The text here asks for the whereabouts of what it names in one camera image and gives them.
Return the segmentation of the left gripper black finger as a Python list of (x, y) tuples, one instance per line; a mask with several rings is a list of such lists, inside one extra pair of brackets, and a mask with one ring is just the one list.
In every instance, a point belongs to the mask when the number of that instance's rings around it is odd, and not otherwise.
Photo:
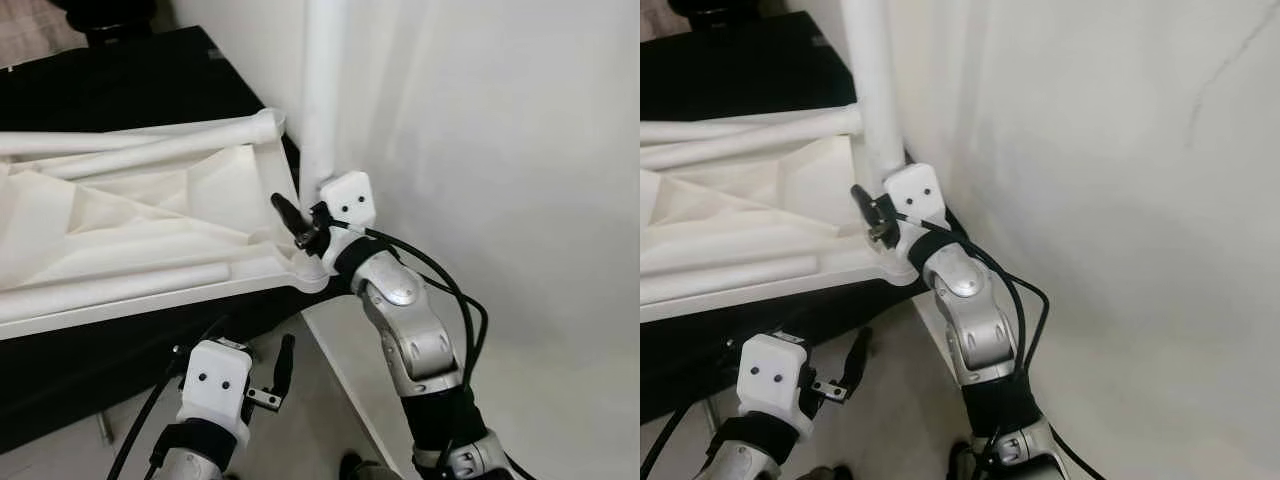
[(870, 342), (872, 328), (864, 326), (858, 332), (844, 362), (842, 387), (846, 392), (855, 392), (861, 384), (869, 358)]
[(294, 371), (294, 343), (293, 334), (284, 334), (280, 340), (271, 376), (271, 394), (275, 397), (287, 397), (291, 390)]

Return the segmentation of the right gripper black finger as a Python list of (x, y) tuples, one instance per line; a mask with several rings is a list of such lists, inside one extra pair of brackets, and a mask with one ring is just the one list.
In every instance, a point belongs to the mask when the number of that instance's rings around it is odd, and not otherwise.
[(868, 193), (861, 186), (855, 184), (850, 189), (850, 195), (858, 204), (861, 212), (863, 220), (867, 224), (868, 236), (870, 237), (870, 220), (873, 219), (872, 201), (874, 200), (870, 193)]
[(314, 238), (314, 229), (302, 212), (280, 193), (271, 195), (271, 206), (280, 216), (283, 225), (292, 234), (298, 250), (306, 250)]

